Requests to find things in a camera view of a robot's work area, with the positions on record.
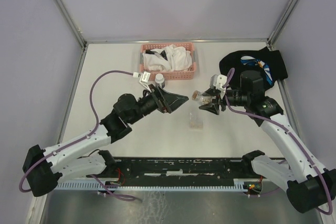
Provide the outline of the clear pill bottle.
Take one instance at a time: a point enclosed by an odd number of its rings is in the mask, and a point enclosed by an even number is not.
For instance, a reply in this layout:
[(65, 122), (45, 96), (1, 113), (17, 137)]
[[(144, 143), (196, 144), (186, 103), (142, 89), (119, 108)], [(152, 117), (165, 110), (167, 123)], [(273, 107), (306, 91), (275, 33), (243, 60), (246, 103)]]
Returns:
[(192, 100), (197, 102), (199, 105), (205, 105), (212, 102), (212, 97), (208, 96), (206, 93), (201, 93), (195, 90), (192, 94)]

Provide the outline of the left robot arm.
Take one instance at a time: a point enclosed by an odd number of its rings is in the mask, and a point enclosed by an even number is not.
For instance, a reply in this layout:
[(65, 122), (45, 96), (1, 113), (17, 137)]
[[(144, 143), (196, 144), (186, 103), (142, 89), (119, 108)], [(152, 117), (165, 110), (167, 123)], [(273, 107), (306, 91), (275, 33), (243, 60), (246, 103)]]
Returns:
[(149, 88), (149, 94), (139, 99), (129, 93), (121, 95), (111, 113), (79, 138), (47, 148), (32, 146), (23, 164), (22, 181), (28, 182), (28, 191), (40, 197), (67, 180), (87, 175), (112, 176), (116, 164), (109, 152), (89, 157), (84, 154), (124, 138), (132, 131), (132, 124), (150, 113), (172, 113), (188, 101), (187, 96), (154, 85)]

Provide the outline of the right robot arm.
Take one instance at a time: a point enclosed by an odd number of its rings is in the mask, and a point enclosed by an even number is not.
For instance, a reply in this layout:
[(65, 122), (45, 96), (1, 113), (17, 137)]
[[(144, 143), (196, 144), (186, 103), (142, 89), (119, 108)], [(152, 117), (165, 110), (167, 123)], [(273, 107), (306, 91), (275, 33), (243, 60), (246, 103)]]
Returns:
[(237, 89), (230, 85), (234, 69), (226, 76), (214, 75), (210, 88), (195, 91), (192, 99), (199, 109), (218, 115), (225, 109), (245, 108), (244, 115), (273, 140), (288, 167), (271, 160), (261, 151), (243, 156), (241, 172), (246, 177), (256, 174), (269, 179), (287, 195), (290, 203), (300, 213), (316, 209), (322, 214), (333, 213), (335, 199), (335, 170), (328, 170), (304, 145), (293, 130), (278, 102), (265, 95), (264, 80), (260, 72), (247, 70), (240, 75)]

